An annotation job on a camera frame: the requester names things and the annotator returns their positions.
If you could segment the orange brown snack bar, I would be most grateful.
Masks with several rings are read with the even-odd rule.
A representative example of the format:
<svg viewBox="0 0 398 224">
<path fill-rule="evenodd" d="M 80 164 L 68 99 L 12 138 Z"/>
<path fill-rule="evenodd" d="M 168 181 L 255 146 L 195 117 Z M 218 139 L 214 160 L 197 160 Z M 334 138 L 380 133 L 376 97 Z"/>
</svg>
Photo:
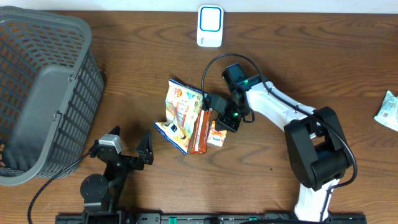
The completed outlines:
<svg viewBox="0 0 398 224">
<path fill-rule="evenodd" d="M 212 109 L 200 111 L 195 126 L 195 135 L 190 154 L 204 154 L 207 152 L 207 140 L 212 112 Z"/>
</svg>

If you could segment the white tissue pack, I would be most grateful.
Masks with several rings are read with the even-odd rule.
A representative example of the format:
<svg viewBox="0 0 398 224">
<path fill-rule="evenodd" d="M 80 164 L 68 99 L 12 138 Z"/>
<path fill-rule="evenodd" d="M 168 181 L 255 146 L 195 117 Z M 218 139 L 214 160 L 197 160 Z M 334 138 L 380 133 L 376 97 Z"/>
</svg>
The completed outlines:
<svg viewBox="0 0 398 224">
<path fill-rule="evenodd" d="M 397 97 L 391 91 L 386 91 L 381 108 L 374 119 L 383 126 L 398 131 Z"/>
</svg>

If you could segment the small orange packet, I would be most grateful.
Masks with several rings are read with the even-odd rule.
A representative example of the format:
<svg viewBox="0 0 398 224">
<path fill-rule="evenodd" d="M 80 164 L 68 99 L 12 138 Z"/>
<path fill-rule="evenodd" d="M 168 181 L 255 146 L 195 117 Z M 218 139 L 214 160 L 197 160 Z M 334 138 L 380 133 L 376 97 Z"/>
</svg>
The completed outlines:
<svg viewBox="0 0 398 224">
<path fill-rule="evenodd" d="M 222 147 L 226 139 L 227 130 L 217 131 L 215 129 L 216 122 L 212 121 L 211 128 L 208 133 L 207 143 L 217 147 Z"/>
</svg>

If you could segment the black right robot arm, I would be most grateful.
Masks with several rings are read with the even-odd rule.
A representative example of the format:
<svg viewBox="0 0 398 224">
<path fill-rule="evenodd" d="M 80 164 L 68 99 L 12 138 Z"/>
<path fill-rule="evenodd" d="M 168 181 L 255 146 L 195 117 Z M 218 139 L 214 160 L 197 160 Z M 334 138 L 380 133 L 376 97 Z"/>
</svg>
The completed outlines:
<svg viewBox="0 0 398 224">
<path fill-rule="evenodd" d="M 329 107 L 316 110 L 298 103 L 263 75 L 247 77 L 237 63 L 222 77 L 231 96 L 212 104 L 219 112 L 216 130 L 235 133 L 255 111 L 283 130 L 290 166 L 300 182 L 294 214 L 299 220 L 325 222 L 333 189 L 355 165 L 336 113 Z"/>
</svg>

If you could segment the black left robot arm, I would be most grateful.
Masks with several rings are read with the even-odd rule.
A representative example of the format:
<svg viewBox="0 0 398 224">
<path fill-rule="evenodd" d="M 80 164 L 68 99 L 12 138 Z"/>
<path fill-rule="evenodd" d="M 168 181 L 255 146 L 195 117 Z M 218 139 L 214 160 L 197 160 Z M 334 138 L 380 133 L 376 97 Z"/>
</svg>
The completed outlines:
<svg viewBox="0 0 398 224">
<path fill-rule="evenodd" d="M 81 183 L 84 200 L 83 223 L 134 223 L 129 213 L 119 208 L 119 199 L 129 174 L 143 170 L 154 161 L 151 132 L 147 131 L 136 148 L 138 156 L 122 154 L 120 127 L 94 142 L 90 157 L 106 164 L 103 174 L 89 175 Z"/>
</svg>

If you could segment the yellow snack bag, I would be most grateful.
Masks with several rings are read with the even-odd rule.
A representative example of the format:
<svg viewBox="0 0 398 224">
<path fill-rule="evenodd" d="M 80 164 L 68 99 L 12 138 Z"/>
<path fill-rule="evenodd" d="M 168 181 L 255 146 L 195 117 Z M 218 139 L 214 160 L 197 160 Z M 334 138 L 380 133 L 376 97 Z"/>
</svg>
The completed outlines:
<svg viewBox="0 0 398 224">
<path fill-rule="evenodd" d="M 195 123 L 201 111 L 202 91 L 175 79 L 169 80 L 165 98 L 166 121 L 155 127 L 182 154 L 187 154 Z"/>
</svg>

